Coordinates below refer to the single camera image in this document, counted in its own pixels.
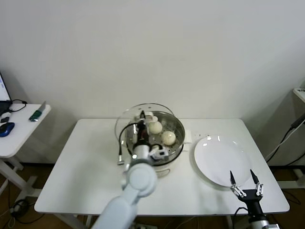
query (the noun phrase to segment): clear plastic lid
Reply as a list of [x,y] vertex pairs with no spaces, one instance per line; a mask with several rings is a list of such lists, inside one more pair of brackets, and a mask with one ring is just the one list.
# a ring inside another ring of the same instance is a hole
[[[173,112],[166,106],[156,103],[148,103],[148,104],[139,104],[136,106],[133,106],[126,111],[123,112],[123,114],[116,120],[115,126],[114,126],[114,133],[117,140],[119,140],[119,136],[121,131],[128,125],[135,116],[139,116],[142,111],[148,112],[148,111],[161,111],[161,112],[167,112],[169,114],[173,114]],[[126,146],[124,141],[122,140],[121,144],[123,146]]]

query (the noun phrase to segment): white table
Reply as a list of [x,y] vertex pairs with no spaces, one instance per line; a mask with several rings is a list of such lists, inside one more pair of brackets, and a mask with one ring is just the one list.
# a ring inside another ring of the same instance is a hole
[[[192,133],[190,150],[182,152],[175,168],[158,180],[156,191],[140,200],[139,215],[232,215],[238,207],[245,206],[228,188],[214,185],[197,173],[192,161],[193,148],[207,135],[228,135],[241,143],[253,171],[264,184],[261,205],[265,213],[289,210],[286,198],[242,120],[181,119],[181,122]],[[35,204],[37,212],[99,215],[113,197],[121,194],[123,167],[116,164],[118,143],[114,124],[114,119],[77,122]],[[254,188],[252,179],[242,188]],[[63,220],[73,228],[81,228],[72,218]]]
[[[23,104],[13,104],[10,108],[12,110],[18,110],[23,106]],[[16,173],[18,169],[22,170],[23,166],[20,164],[18,159],[14,157],[51,110],[51,107],[46,105],[46,108],[42,112],[39,120],[37,122],[30,122],[29,117],[39,107],[40,104],[27,104],[24,109],[18,112],[13,112],[9,122],[15,123],[15,127],[8,136],[0,137],[0,173],[21,189],[21,193],[17,197],[17,200],[25,198],[26,196],[38,197],[41,192],[41,189],[35,189],[32,187],[37,177],[32,176],[28,181],[25,181]],[[2,158],[6,158],[14,166],[14,169],[11,169],[8,165],[6,165]],[[0,188],[0,195],[4,191],[7,184],[7,180],[2,184]]]

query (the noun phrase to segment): white wall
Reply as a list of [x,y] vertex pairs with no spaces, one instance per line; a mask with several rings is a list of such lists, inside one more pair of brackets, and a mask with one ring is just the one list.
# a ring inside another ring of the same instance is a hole
[[[304,7],[302,0],[2,0],[0,69],[12,97],[53,107],[19,157],[54,162],[78,119],[116,117],[144,102],[178,117],[240,117],[268,154],[305,112],[290,93],[305,81]],[[299,138],[274,164],[305,150]]]

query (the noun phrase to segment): computer mouse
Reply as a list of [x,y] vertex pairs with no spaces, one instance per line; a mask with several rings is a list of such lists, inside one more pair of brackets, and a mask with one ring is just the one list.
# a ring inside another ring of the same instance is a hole
[[6,137],[14,128],[15,123],[5,123],[0,125],[0,137]]

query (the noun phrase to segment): white plate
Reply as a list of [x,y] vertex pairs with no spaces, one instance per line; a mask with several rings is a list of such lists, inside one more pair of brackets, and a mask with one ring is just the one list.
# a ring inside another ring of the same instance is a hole
[[230,187],[230,171],[236,184],[244,184],[250,177],[250,162],[240,144],[226,136],[208,136],[201,139],[194,151],[200,171],[214,183]]

